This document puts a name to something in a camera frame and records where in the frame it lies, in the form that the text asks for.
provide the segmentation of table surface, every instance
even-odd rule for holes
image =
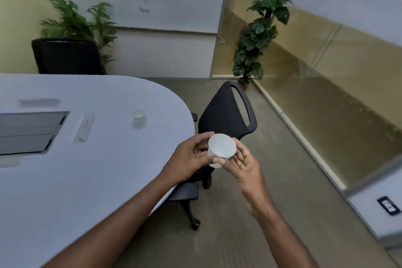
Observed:
[[[18,107],[18,99],[39,98],[62,102],[55,108]],[[140,130],[132,126],[136,110],[146,112]],[[138,193],[178,143],[194,134],[185,103],[154,82],[110,75],[0,74],[0,113],[42,111],[70,114],[48,153],[0,169],[3,268],[44,264]],[[73,143],[88,112],[96,115],[89,138]]]

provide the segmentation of chair handle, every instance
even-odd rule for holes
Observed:
[[[240,86],[240,84],[230,81],[230,86],[236,88],[237,92],[240,94],[240,97],[243,100],[250,122],[250,124],[247,126],[247,129],[249,130],[249,133],[252,133],[257,129],[257,119],[255,117],[255,113],[253,107],[251,106],[250,100],[247,97],[244,90],[242,89],[242,87]]]

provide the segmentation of left hand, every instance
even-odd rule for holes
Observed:
[[[197,134],[180,143],[160,175],[177,185],[189,179],[204,165],[211,164],[214,156],[207,156],[207,150],[208,140],[214,134],[214,132]]]

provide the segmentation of gray carpet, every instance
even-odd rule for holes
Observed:
[[[224,82],[152,80],[175,92],[198,115]],[[278,209],[319,265],[397,267],[253,85],[247,95],[258,128],[242,141],[259,160]],[[201,220],[198,231],[190,228],[178,203],[165,204],[148,218],[115,267],[276,267],[236,182],[224,169],[213,173],[211,189],[201,187],[191,205]]]

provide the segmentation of potted plant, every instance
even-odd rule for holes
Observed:
[[[268,47],[269,43],[278,36],[273,20],[285,25],[289,21],[289,9],[286,6],[290,0],[254,0],[247,10],[256,11],[261,16],[249,23],[240,32],[237,49],[234,53],[233,74],[239,78],[243,89],[247,88],[251,78],[262,79],[264,71],[257,61],[258,57]]]
[[[113,61],[112,55],[103,53],[103,48],[109,46],[116,37],[117,24],[110,21],[108,10],[112,5],[100,2],[91,6],[87,12],[93,15],[93,22],[78,13],[78,6],[71,0],[49,0],[58,11],[60,20],[42,20],[43,37],[92,39],[97,42],[100,59],[103,66]]]

